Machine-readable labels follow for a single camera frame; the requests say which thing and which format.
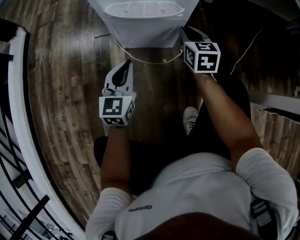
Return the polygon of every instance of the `wooden floor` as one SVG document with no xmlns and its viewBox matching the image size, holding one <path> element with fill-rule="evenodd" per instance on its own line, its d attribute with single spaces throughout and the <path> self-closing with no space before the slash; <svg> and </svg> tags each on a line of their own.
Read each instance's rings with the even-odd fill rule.
<svg viewBox="0 0 300 240">
<path fill-rule="evenodd" d="M 229 74 L 260 29 L 266 11 L 243 0 L 199 3 L 190 25 L 206 32 L 222 51 L 219 71 Z M 83 225 L 100 195 L 94 140 L 104 135 L 99 96 L 107 73 L 128 56 L 86 0 L 5 0 L 0 17 L 30 32 L 29 96 L 36 134 L 49 170 Z M 268 13 L 263 30 L 237 65 L 249 91 L 292 96 L 300 85 L 300 35 Z M 173 58 L 174 49 L 139 49 L 140 59 Z M 134 63 L 136 110 L 130 137 L 160 143 L 183 133 L 182 113 L 197 106 L 192 75 L 181 59 L 167 65 Z M 296 178 L 300 170 L 300 125 L 252 106 L 252 122 L 264 148 Z"/>
</svg>

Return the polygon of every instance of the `white cube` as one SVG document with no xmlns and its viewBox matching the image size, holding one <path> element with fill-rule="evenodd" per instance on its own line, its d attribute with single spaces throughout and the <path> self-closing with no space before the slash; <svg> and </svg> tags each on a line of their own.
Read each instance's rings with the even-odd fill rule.
<svg viewBox="0 0 300 240">
<path fill-rule="evenodd" d="M 127 126 L 135 107 L 132 96 L 99 97 L 99 117 L 109 126 Z"/>
<path fill-rule="evenodd" d="M 217 73 L 220 55 L 216 42 L 184 43 L 184 62 L 195 73 Z"/>
</svg>

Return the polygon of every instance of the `vent grille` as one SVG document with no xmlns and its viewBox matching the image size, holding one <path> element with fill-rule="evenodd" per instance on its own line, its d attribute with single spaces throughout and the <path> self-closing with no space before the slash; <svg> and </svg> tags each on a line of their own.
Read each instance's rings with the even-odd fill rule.
<svg viewBox="0 0 300 240">
<path fill-rule="evenodd" d="M 185 9 L 171 1 L 129 1 L 110 4 L 105 12 L 111 16 L 128 19 L 151 19 L 171 17 Z"/>
</svg>

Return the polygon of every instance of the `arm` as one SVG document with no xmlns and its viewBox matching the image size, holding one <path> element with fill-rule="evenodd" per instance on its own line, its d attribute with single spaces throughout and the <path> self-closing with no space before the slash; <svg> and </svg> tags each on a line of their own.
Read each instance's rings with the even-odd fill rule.
<svg viewBox="0 0 300 240">
<path fill-rule="evenodd" d="M 216 132 L 229 148 L 235 169 L 244 153 L 262 147 L 256 130 L 246 114 L 210 76 L 197 73 L 194 79 Z"/>
<path fill-rule="evenodd" d="M 125 127 L 109 130 L 101 165 L 101 194 L 85 227 L 87 240 L 101 240 L 107 231 L 115 231 L 118 214 L 131 204 L 130 140 Z"/>
<path fill-rule="evenodd" d="M 130 195 L 130 140 L 125 127 L 111 127 L 101 165 L 101 190 L 117 188 Z"/>
<path fill-rule="evenodd" d="M 299 214 L 297 191 L 289 173 L 262 148 L 246 152 L 235 172 L 255 197 L 269 202 L 275 212 L 277 239 L 286 239 Z"/>
</svg>

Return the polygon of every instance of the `white appliance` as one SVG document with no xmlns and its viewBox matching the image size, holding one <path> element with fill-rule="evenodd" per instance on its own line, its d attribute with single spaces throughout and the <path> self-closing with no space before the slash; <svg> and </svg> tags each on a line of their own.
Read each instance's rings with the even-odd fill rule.
<svg viewBox="0 0 300 240">
<path fill-rule="evenodd" d="M 199 0 L 88 0 L 124 48 L 171 48 Z"/>
</svg>

